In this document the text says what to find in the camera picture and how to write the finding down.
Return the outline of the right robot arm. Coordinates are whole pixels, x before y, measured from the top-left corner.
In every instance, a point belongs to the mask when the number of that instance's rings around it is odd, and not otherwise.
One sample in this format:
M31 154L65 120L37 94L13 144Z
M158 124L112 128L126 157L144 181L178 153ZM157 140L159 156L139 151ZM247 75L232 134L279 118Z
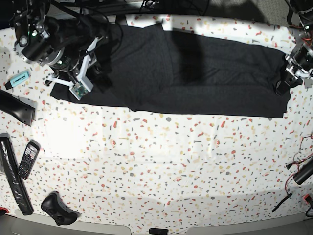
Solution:
M11 24L16 42L14 49L24 62L50 66L55 82L67 75L70 88L90 92L87 78L95 63L95 51L109 35L110 22L66 8L55 0L14 0Z

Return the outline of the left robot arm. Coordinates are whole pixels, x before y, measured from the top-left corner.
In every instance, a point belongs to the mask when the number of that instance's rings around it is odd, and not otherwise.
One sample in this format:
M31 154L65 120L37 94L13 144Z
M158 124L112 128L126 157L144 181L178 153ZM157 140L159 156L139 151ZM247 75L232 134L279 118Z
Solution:
M313 78L313 2L311 0L287 0L287 23L299 29L299 41L294 50L285 56L284 76L276 84L275 92L282 96L291 88Z

